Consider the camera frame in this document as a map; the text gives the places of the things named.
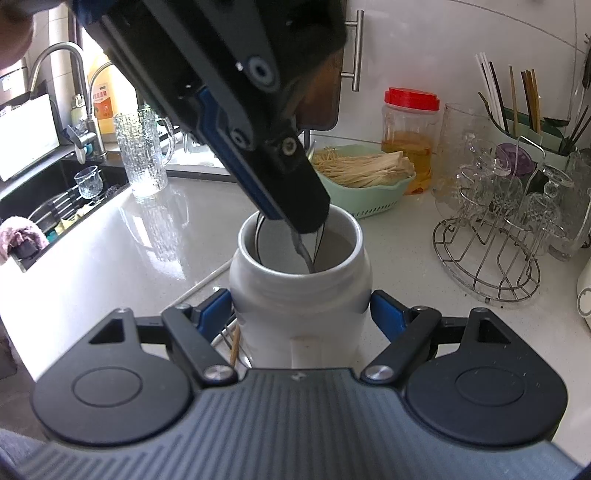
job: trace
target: cabinet handle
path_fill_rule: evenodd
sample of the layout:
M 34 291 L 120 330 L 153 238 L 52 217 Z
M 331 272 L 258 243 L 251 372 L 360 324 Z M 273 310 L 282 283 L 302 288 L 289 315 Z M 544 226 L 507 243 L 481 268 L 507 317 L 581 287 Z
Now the cabinet handle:
M 365 11 L 357 10 L 357 20 L 346 21 L 347 27 L 355 28 L 355 56 L 353 57 L 353 71 L 341 72 L 340 76 L 344 79 L 353 79 L 351 90 L 359 91 L 359 81 L 361 79 L 361 53 L 363 52 L 363 19 Z

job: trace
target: kitchen countertop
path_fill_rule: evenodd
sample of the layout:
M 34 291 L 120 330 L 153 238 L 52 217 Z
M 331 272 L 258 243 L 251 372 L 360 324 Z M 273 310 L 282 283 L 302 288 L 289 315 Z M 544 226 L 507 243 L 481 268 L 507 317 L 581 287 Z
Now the kitchen countertop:
M 68 233 L 27 272 L 0 266 L 0 316 L 23 363 L 38 378 L 112 309 L 136 315 L 162 311 L 233 255 L 253 205 L 232 183 L 170 178 L 151 200 L 120 193 Z M 426 304 L 446 316 L 467 316 L 482 302 L 445 273 L 431 244 L 439 221 L 433 198 L 404 197 L 389 212 L 360 221 L 372 260 L 374 288 L 408 306 Z M 591 332 L 576 313 L 576 280 L 589 251 L 570 262 L 540 259 L 542 283 L 533 299 L 491 306 L 564 379 L 569 406 L 554 441 L 581 463 L 591 462 Z M 197 304 L 212 285 L 190 298 Z M 388 341 L 368 322 L 358 365 Z

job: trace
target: red lid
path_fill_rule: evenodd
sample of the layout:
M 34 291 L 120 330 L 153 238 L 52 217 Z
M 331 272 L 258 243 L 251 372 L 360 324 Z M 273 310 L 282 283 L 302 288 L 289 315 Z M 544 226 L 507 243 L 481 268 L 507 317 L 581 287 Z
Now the red lid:
M 384 93 L 384 102 L 416 110 L 439 111 L 437 95 L 408 88 L 389 88 Z

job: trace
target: white ceramic jar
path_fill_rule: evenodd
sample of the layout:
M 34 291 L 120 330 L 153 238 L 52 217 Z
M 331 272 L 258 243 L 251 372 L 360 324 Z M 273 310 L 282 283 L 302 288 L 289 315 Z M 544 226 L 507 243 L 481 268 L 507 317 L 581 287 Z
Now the white ceramic jar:
M 242 225 L 230 267 L 232 301 L 253 365 L 348 367 L 372 290 L 361 227 L 350 214 L 331 205 L 318 258 L 328 252 L 336 266 L 295 275 L 270 270 L 254 260 L 256 217 L 252 215 Z

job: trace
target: pink towel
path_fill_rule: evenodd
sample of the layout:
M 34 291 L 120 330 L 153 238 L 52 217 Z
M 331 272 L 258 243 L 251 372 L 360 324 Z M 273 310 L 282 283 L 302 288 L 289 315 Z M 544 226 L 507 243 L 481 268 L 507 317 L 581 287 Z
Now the pink towel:
M 49 242 L 41 229 L 32 221 L 23 217 L 10 217 L 0 225 L 0 258 L 6 261 L 10 250 L 18 247 L 25 240 L 30 240 L 39 250 Z

